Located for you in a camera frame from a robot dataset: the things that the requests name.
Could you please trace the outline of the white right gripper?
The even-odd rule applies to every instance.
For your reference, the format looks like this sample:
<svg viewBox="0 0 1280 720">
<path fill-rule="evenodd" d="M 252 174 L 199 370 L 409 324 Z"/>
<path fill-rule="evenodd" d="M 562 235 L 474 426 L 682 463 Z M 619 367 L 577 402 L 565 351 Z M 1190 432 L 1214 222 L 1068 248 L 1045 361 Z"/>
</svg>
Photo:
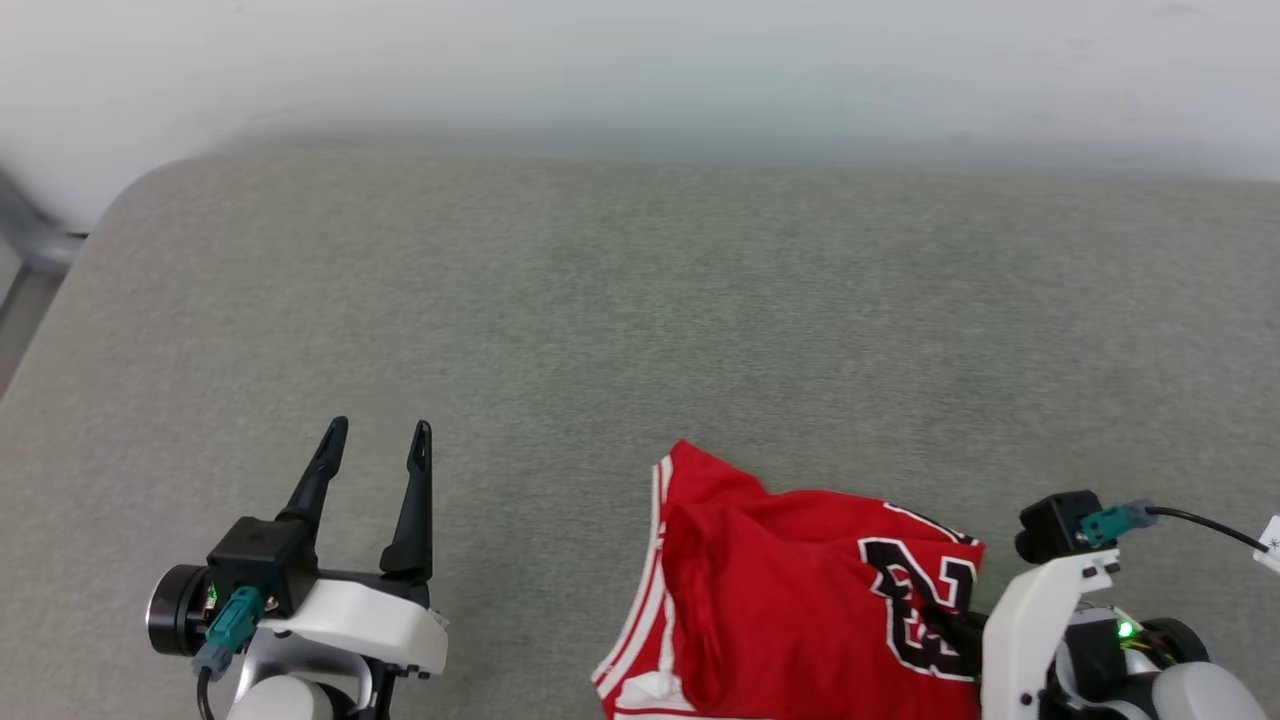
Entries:
<svg viewBox="0 0 1280 720">
<path fill-rule="evenodd" d="M 1121 659 L 1117 692 L 1088 700 L 1066 647 L 1076 618 L 1101 623 L 1102 609 L 1080 609 L 1083 594 L 1107 589 L 1119 571 L 1119 552 L 1055 559 L 1016 577 L 988 616 L 925 603 L 929 630 L 960 656 L 982 656 L 983 719 L 1208 719 L 1211 666 L 1178 664 L 1157 673 L 1130 674 Z"/>
</svg>

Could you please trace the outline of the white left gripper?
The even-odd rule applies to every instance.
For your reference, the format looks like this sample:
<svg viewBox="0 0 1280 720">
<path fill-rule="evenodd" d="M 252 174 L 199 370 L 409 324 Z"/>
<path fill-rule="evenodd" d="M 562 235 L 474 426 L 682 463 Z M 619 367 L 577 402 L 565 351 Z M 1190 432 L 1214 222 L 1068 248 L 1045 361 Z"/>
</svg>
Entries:
<svg viewBox="0 0 1280 720">
<path fill-rule="evenodd" d="M 316 530 L 349 430 L 335 416 L 278 521 Z M 392 542 L 380 570 L 398 582 L 433 577 L 433 429 L 419 420 Z M 422 603 L 347 579 L 321 579 L 289 616 L 253 587 L 220 591 L 209 568 L 173 568 L 147 606 L 147 635 L 161 655 L 187 657 L 196 706 L 212 717 L 211 685 L 239 665 L 229 719 L 389 719 L 401 679 L 440 675 L 444 619 Z"/>
</svg>

